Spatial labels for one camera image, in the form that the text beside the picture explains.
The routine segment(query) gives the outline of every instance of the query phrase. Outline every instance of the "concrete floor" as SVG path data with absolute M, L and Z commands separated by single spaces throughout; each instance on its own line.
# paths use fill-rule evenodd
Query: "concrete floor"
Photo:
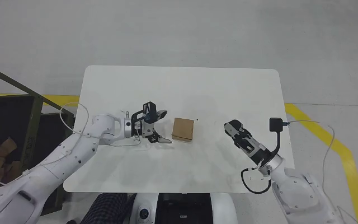
M 91 64 L 273 68 L 285 102 L 332 124 L 358 162 L 357 11 L 356 0 L 0 0 L 0 71 L 41 94 L 79 95 Z M 296 168 L 321 180 L 326 146 L 300 124 L 290 135 Z M 354 214 L 334 152 L 326 168 L 327 193 Z M 83 217 L 95 196 L 76 194 L 39 223 Z M 240 223 L 286 222 L 272 193 L 233 198 Z

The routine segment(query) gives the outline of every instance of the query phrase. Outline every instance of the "white tabletop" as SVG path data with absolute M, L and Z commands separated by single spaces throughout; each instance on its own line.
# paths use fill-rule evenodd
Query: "white tabletop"
M 269 132 L 269 118 L 286 120 L 279 74 L 273 69 L 89 66 L 79 101 L 91 117 L 124 116 L 121 110 L 132 114 L 152 101 L 157 110 L 168 110 L 156 123 L 159 134 L 172 139 L 175 117 L 194 120 L 194 133 L 190 143 L 144 139 L 136 147 L 99 146 L 65 181 L 68 192 L 246 193 L 240 172 L 255 165 L 224 133 L 224 123 L 241 121 L 273 150 L 276 134 Z M 86 119 L 79 107 L 75 129 L 82 129 Z M 287 128 L 281 132 L 279 154 L 287 167 L 294 167 Z M 267 187 L 258 171 L 245 177 L 253 190 Z

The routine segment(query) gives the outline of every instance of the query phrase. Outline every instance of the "yellow floor line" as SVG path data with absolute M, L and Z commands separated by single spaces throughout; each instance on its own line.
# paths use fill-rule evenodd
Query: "yellow floor line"
M 285 104 L 286 113 L 293 116 L 296 120 L 310 120 L 309 116 L 304 114 L 294 104 Z M 317 123 L 300 122 L 310 132 L 317 136 L 324 144 L 329 146 L 332 140 L 332 135 L 322 128 Z M 353 154 L 344 144 L 338 139 L 335 139 L 332 144 L 332 149 L 341 157 L 343 169 L 346 174 L 349 192 L 353 203 L 353 208 L 356 217 L 358 216 L 358 173 L 354 162 Z
M 9 96 L 9 95 L 18 95 L 18 94 L 0 94 L 0 96 Z M 43 95 L 43 97 L 51 100 L 57 105 L 63 106 L 69 102 L 78 102 L 79 96 L 64 96 L 64 95 Z M 77 107 L 77 104 L 69 104 L 68 106 Z

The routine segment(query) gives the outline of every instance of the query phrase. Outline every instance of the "wire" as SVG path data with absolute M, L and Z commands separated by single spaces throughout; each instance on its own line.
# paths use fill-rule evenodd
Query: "wire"
M 249 168 L 246 168 L 246 169 L 243 169 L 243 170 L 241 171 L 241 180 L 242 180 L 242 183 L 244 184 L 245 188 L 246 188 L 249 192 L 251 192 L 251 193 L 253 193 L 253 194 L 263 194 L 263 193 L 267 192 L 267 191 L 270 189 L 270 187 L 271 187 L 271 179 L 268 180 L 268 186 L 267 186 L 267 188 L 266 188 L 265 190 L 260 191 L 260 192 L 254 192 L 253 190 L 251 190 L 251 189 L 247 186 L 247 184 L 245 183 L 245 180 L 244 180 L 244 172 L 248 171 L 248 169 L 249 169 Z
M 255 167 L 255 168 L 246 168 L 246 169 L 243 169 L 242 171 L 241 171 L 241 181 L 242 181 L 242 183 L 244 184 L 244 186 L 245 186 L 245 188 L 249 191 L 249 192 L 251 192 L 251 193 L 253 193 L 253 194 L 263 194 L 263 193 L 265 193 L 265 192 L 267 192 L 268 190 L 269 190 L 269 188 L 271 187 L 271 178 L 268 180 L 268 186 L 267 186 L 267 188 L 265 189 L 265 190 L 262 190 L 262 191 L 260 191 L 260 192 L 254 192 L 253 190 L 251 190 L 248 186 L 247 186 L 247 184 L 245 183 L 245 180 L 244 180 L 244 172 L 246 172 L 246 171 L 253 171 L 253 170 L 257 170 L 257 169 L 259 169 L 260 167 L 261 167 L 261 164 L 264 162 L 264 159 L 262 159 L 258 164 L 257 164 L 257 166 Z M 271 174 L 271 170 L 268 170 L 267 171 L 267 174 L 268 175 L 270 175 Z
M 314 121 L 314 120 L 292 120 L 292 121 L 288 122 L 288 125 L 290 125 L 290 123 L 294 123 L 294 122 L 312 122 L 312 123 L 323 124 L 322 122 L 317 122 L 317 121 Z M 331 142 L 330 142 L 330 144 L 329 144 L 329 146 L 328 146 L 328 148 L 327 148 L 327 150 L 326 150 L 326 152 L 324 154 L 324 157 L 323 157 L 323 164 L 322 164 L 322 176 L 323 176 L 322 177 L 322 190 L 326 194 L 326 196 L 327 196 L 328 200 L 331 202 L 331 204 L 333 204 L 332 200 L 330 199 L 330 197 L 326 193 L 326 190 L 324 189 L 324 181 L 325 181 L 325 176 L 326 176 L 326 173 L 324 172 L 324 167 L 325 167 L 325 164 L 326 164 L 326 158 L 327 158 L 328 152 L 332 147 L 332 144 L 333 144 L 333 141 L 335 140 L 336 134 L 335 134 L 335 130 L 329 124 L 325 124 L 325 125 L 327 125 L 332 130 L 333 137 L 332 137 L 332 140 L 331 140 Z
M 358 221 L 351 214 L 349 214 L 346 210 L 344 210 L 341 206 L 337 206 L 337 208 L 338 208 L 338 211 L 340 212 L 342 219 L 343 219 L 342 211 L 344 211 L 349 217 L 351 217 L 351 219 L 353 219 L 356 223 L 358 223 Z
M 322 122 L 317 122 L 315 120 L 292 120 L 292 121 L 289 121 L 287 123 L 288 123 L 288 125 L 290 125 L 290 123 L 294 123 L 294 122 L 312 122 L 312 123 L 324 124 Z M 323 190 L 324 194 L 327 196 L 327 198 L 328 198 L 329 202 L 331 203 L 331 205 L 333 205 L 333 207 L 335 208 L 335 206 L 334 206 L 334 204 L 332 202 L 332 199 L 328 196 L 328 194 L 326 193 L 326 190 L 324 189 L 324 181 L 325 181 L 325 176 L 326 176 L 326 173 L 324 172 L 324 166 L 326 164 L 326 158 L 327 158 L 329 150 L 331 149 L 331 147 L 333 145 L 333 141 L 335 140 L 336 134 L 335 134 L 335 130 L 329 124 L 325 124 L 325 125 L 328 126 L 332 130 L 332 135 L 333 136 L 332 136 L 332 140 L 331 140 L 331 142 L 330 142 L 330 144 L 329 144 L 329 146 L 328 146 L 328 148 L 327 148 L 327 150 L 326 150 L 326 152 L 324 154 L 324 157 L 323 157 L 323 164 L 322 164 L 322 176 L 323 176 L 322 177 L 322 190 Z M 338 209 L 338 211 L 339 211 L 339 213 L 341 215 L 341 218 L 342 218 L 344 223 L 346 223 L 346 222 L 343 219 L 342 211 L 344 211 L 349 217 L 351 217 L 356 223 L 358 223 L 358 221 L 351 214 L 349 214 L 346 210 L 344 210 L 342 207 L 337 206 L 337 209 Z
M 136 137 L 135 139 L 139 141 L 137 144 L 123 144 L 123 145 L 120 145 L 120 146 L 116 146 L 116 145 L 113 145 L 113 144 L 109 144 L 109 146 L 113 146 L 113 147 L 137 146 L 137 145 L 139 145 L 139 144 L 142 143 L 142 140 L 140 140 L 140 137 L 139 137 L 138 128 L 136 129 L 136 134 L 137 134 L 137 137 Z
M 78 105 L 82 106 L 82 107 L 85 109 L 86 113 L 87 113 L 86 123 L 84 124 L 82 130 L 80 130 L 79 132 L 76 132 L 74 129 L 72 129 L 70 126 L 68 126 L 68 125 L 66 124 L 66 122 L 63 120 L 62 116 L 61 116 L 61 115 L 62 115 L 62 109 L 63 109 L 65 106 L 69 105 L 69 104 L 78 104 Z M 87 135 L 86 135 L 86 134 L 83 134 L 83 132 L 84 132 L 84 130 L 85 130 L 87 124 L 88 124 L 88 121 L 89 121 L 89 119 L 90 119 L 90 113 L 88 112 L 88 109 L 87 109 L 83 104 L 81 104 L 80 102 L 68 102 L 68 103 L 64 104 L 64 105 L 61 107 L 60 111 L 59 111 L 59 116 L 60 116 L 60 119 L 61 119 L 62 123 L 63 123 L 68 129 L 70 129 L 73 133 L 79 134 L 79 137 L 78 137 L 76 143 L 74 144 L 74 146 L 72 147 L 72 149 L 70 150 L 70 153 L 72 153 L 72 150 L 73 150 L 73 149 L 76 147 L 76 145 L 78 144 L 78 142 L 79 142 L 81 136 L 85 136 L 86 138 L 104 139 L 104 138 L 101 138 L 101 137 L 96 137 L 96 136 L 91 136 L 91 135 L 88 135 L 88 134 L 87 134 Z M 136 137 L 136 140 L 139 141 L 137 144 L 124 144 L 124 145 L 118 145 L 118 146 L 116 146 L 116 145 L 111 145 L 111 144 L 107 144 L 107 145 L 108 145 L 108 146 L 113 146 L 113 147 L 137 146 L 137 145 L 141 144 L 142 141 L 140 140 L 138 129 L 137 129 L 136 131 L 137 131 L 137 135 L 138 135 L 138 137 Z M 40 165 L 44 166 L 44 165 L 48 165 L 48 164 L 53 164 L 54 162 L 58 162 L 58 161 L 62 160 L 63 158 L 65 158 L 65 157 L 68 156 L 68 155 L 63 155 L 63 157 L 61 157 L 61 158 L 59 158 L 59 159 L 57 159 L 57 160 L 54 160 L 54 161 L 45 163 L 45 164 L 41 164 L 41 163 L 40 163 Z

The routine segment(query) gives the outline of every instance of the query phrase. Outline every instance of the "white robotic arm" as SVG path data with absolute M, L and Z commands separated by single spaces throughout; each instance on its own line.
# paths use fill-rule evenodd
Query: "white robotic arm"
M 162 138 L 154 129 L 154 123 L 163 118 L 166 111 L 156 112 L 155 104 L 144 104 L 140 128 L 133 129 L 132 119 L 117 119 L 111 115 L 93 117 L 92 125 L 82 134 L 74 133 L 63 141 L 47 158 L 19 178 L 0 187 L 0 223 L 33 224 L 40 217 L 43 206 L 50 194 L 70 175 L 77 171 L 96 153 L 99 144 L 130 138 L 132 133 L 143 132 L 151 127 L 152 135 L 142 135 L 150 142 L 171 143 Z M 120 123 L 120 134 L 114 136 L 115 121 Z
M 274 119 L 273 122 L 275 121 L 282 123 L 281 119 Z M 271 130 L 270 127 L 271 131 L 277 132 L 278 141 L 276 149 L 270 152 L 238 120 L 224 124 L 226 134 L 258 166 L 259 172 L 263 176 L 271 176 L 269 186 L 264 191 L 254 192 L 244 182 L 243 173 L 248 171 L 245 169 L 241 172 L 241 178 L 246 188 L 252 193 L 260 194 L 270 188 L 272 181 L 272 190 L 289 224 L 343 224 L 314 177 L 285 168 L 285 159 L 277 153 L 282 125 L 276 125 L 277 127 L 277 130 Z

